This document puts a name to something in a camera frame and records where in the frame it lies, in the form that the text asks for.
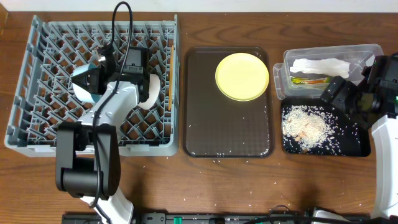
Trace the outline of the light blue bowl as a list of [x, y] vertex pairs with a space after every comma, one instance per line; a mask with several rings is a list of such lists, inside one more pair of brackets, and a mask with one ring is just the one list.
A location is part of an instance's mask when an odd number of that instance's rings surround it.
[[[76, 75], [79, 75], [83, 72], [86, 72], [94, 68], [96, 68], [96, 65], [93, 63], [82, 65], [74, 69], [73, 73], [71, 74], [71, 77], [74, 77]], [[76, 94], [76, 97], [82, 102], [95, 104], [101, 98], [101, 95], [89, 93], [88, 91], [84, 90], [82, 87], [78, 86], [77, 84], [72, 83], [72, 87], [74, 93]]]

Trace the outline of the white napkin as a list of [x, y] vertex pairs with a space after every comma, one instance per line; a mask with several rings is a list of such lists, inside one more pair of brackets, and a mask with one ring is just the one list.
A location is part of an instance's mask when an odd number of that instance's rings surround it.
[[306, 73], [327, 75], [329, 77], [341, 76], [349, 77], [349, 62], [337, 58], [327, 58], [321, 60], [310, 60], [306, 58], [296, 59], [293, 66], [289, 68], [292, 73]]

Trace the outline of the white pink bowl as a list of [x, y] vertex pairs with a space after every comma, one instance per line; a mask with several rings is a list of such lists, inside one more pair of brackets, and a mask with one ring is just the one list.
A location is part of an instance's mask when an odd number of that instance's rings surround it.
[[138, 107], [149, 110], [154, 105], [156, 100], [159, 97], [160, 93], [160, 78], [156, 74], [150, 74], [150, 81], [149, 81], [149, 97], [145, 102], [138, 103]]

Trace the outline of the wooden chopstick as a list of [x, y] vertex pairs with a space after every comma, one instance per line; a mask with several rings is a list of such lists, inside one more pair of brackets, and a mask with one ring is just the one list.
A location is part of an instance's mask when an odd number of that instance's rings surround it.
[[171, 46], [170, 51], [170, 72], [169, 72], [169, 104], [168, 104], [168, 111], [172, 111], [172, 85], [173, 85], [173, 72], [174, 72], [174, 45]]

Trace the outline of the green yellow sauce packet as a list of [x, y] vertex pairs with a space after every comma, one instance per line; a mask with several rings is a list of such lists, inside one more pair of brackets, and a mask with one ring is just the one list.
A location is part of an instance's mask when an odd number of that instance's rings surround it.
[[329, 83], [331, 80], [330, 77], [325, 78], [299, 78], [299, 77], [292, 77], [291, 81], [294, 85], [315, 85], [315, 84], [324, 84]]

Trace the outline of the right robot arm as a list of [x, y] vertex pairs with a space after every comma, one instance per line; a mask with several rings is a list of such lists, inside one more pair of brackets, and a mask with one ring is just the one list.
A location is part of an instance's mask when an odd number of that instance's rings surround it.
[[371, 130], [376, 150], [376, 201], [372, 218], [397, 220], [397, 54], [375, 57], [355, 85], [335, 77], [320, 99]]

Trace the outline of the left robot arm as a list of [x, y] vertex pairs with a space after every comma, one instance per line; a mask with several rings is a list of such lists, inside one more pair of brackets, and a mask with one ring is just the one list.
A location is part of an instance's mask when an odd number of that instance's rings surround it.
[[132, 109], [152, 107], [160, 79], [149, 72], [147, 48], [128, 47], [121, 63], [110, 45], [98, 54], [99, 64], [77, 67], [71, 76], [78, 99], [94, 106], [58, 125], [55, 184], [94, 208], [103, 223], [132, 223], [134, 206], [119, 188], [118, 130]]

